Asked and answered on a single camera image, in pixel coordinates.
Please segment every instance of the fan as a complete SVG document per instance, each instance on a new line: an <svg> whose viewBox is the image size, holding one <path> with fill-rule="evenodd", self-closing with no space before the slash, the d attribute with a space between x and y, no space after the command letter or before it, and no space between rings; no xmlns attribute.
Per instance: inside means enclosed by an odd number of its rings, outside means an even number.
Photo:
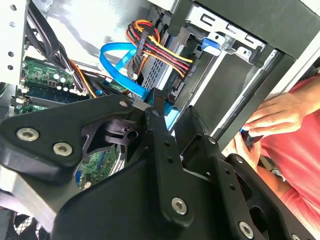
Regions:
<svg viewBox="0 0 320 240"><path fill-rule="evenodd" d="M41 227L34 217L11 212L6 239L11 240L48 240L49 234Z"/></svg>

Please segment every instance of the motherboard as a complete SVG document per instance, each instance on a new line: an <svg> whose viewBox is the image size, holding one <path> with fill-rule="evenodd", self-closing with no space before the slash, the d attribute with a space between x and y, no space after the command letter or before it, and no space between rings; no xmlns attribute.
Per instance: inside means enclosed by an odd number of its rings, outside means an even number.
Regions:
<svg viewBox="0 0 320 240"><path fill-rule="evenodd" d="M109 83L116 91L126 89L116 83ZM73 78L46 61L26 58L22 63L22 79L16 89L14 114L42 111L65 104L88 100L87 92L74 88ZM116 165L117 148L96 152L83 159L76 172L76 184L86 189L107 178Z"/></svg>

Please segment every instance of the person's hand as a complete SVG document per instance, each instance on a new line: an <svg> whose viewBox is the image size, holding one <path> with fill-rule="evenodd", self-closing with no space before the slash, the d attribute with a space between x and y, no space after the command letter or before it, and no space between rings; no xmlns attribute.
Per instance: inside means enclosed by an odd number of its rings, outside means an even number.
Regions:
<svg viewBox="0 0 320 240"><path fill-rule="evenodd" d="M307 107L294 93L285 93L262 103L243 126L251 137L297 131L307 115Z"/></svg>
<svg viewBox="0 0 320 240"><path fill-rule="evenodd" d="M242 139L241 133L238 132L231 142L222 151L222 154L227 157L229 154L238 154L246 160L246 162L257 171L257 165L261 155L261 142L258 141L252 146L248 147L245 145Z"/></svg>

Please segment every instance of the screw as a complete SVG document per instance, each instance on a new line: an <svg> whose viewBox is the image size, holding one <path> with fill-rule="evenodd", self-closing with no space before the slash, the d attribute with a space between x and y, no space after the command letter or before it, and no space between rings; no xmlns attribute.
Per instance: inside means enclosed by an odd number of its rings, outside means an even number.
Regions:
<svg viewBox="0 0 320 240"><path fill-rule="evenodd" d="M53 145L53 151L55 154L60 155L60 156L70 156L72 154L72 146L70 146L66 142L58 142L55 145Z"/></svg>
<svg viewBox="0 0 320 240"><path fill-rule="evenodd" d="M187 213L187 205L186 203L179 197L174 197L171 200L171 205L173 210L180 215L185 215Z"/></svg>
<svg viewBox="0 0 320 240"><path fill-rule="evenodd" d="M16 136L22 141L33 142L39 138L39 132L30 127L23 127L16 132Z"/></svg>
<svg viewBox="0 0 320 240"><path fill-rule="evenodd" d="M235 156L235 159L239 162L239 163L243 163L244 161L242 160L242 158L240 156Z"/></svg>
<svg viewBox="0 0 320 240"><path fill-rule="evenodd" d="M298 237L298 236L295 235L295 234L292 234L292 239L293 239L293 240L301 240L300 237Z"/></svg>
<svg viewBox="0 0 320 240"><path fill-rule="evenodd" d="M125 101L120 101L119 103L121 106L123 106L125 108L128 107L128 104Z"/></svg>
<svg viewBox="0 0 320 240"><path fill-rule="evenodd" d="M243 235L246 236L247 239L254 238L254 232L246 222L244 221L239 222L239 228L240 228L240 231L243 233Z"/></svg>
<svg viewBox="0 0 320 240"><path fill-rule="evenodd" d="M160 116L160 113L159 113L157 110L152 110L152 113L153 113L154 115L156 115L157 117Z"/></svg>
<svg viewBox="0 0 320 240"><path fill-rule="evenodd" d="M216 141L215 141L212 137L209 137L209 141L210 141L210 143L212 143L212 144L216 144Z"/></svg>

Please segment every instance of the person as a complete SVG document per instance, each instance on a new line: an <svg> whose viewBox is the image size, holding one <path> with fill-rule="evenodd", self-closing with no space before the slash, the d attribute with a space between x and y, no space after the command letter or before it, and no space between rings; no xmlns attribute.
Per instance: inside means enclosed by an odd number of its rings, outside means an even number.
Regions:
<svg viewBox="0 0 320 240"><path fill-rule="evenodd" d="M238 133L222 153L242 156L320 240L320 75L263 102L243 129L264 138L248 149ZM258 166L261 154L274 161L287 183Z"/></svg>

